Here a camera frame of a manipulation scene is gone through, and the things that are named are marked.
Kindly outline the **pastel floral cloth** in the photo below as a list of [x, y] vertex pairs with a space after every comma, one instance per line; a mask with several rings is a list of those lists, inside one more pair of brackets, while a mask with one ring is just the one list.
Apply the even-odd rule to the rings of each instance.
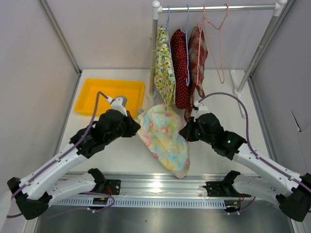
[[190, 168], [189, 143], [179, 134], [181, 117], [166, 104], [156, 105], [135, 119], [138, 137], [152, 156], [176, 178], [184, 178]]

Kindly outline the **red plaid skirt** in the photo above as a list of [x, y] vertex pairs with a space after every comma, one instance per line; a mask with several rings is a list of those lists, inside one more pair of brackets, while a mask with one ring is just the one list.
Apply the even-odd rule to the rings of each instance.
[[205, 96], [202, 87], [205, 72], [205, 61], [208, 56], [207, 45], [203, 29], [195, 26], [191, 32], [189, 42], [189, 71], [190, 71], [190, 104], [185, 110], [184, 118], [188, 122], [194, 104], [194, 91], [197, 90], [199, 97]]

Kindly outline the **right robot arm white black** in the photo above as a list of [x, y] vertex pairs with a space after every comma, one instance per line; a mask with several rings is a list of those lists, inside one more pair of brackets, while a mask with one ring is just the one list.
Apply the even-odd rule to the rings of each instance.
[[191, 117], [179, 134], [188, 142], [202, 141], [220, 156], [235, 161], [260, 176], [251, 179], [237, 172], [231, 185], [241, 194], [268, 201], [287, 217], [304, 221], [311, 212], [311, 175], [293, 172], [251, 148], [238, 134], [226, 131], [212, 113]]

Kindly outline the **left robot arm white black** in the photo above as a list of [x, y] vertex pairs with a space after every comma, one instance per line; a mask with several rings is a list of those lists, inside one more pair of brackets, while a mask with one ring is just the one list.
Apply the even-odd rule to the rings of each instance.
[[107, 110], [95, 121], [80, 129], [63, 150], [41, 168], [20, 179], [12, 177], [7, 185], [26, 220], [42, 215], [54, 203], [72, 195], [95, 192], [110, 194], [111, 188], [102, 172], [92, 168], [83, 175], [57, 183], [69, 170], [101, 152], [116, 139], [129, 138], [138, 132], [140, 125], [129, 112]]

